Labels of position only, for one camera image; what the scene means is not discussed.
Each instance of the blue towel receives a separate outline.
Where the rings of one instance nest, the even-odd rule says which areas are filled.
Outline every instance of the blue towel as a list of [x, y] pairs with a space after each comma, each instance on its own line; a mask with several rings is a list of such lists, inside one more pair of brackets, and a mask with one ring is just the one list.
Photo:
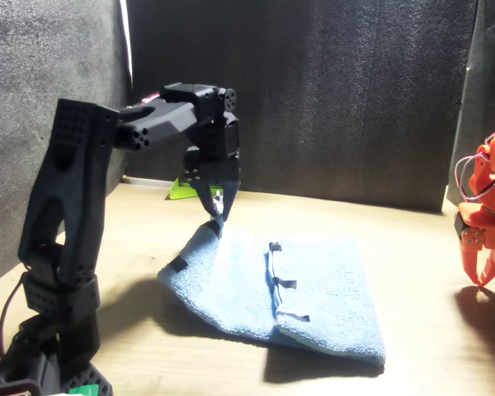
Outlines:
[[158, 274], [188, 309], [228, 334], [384, 364], [350, 238], [289, 240], [227, 229], [220, 238], [222, 228], [220, 217], [201, 225]]

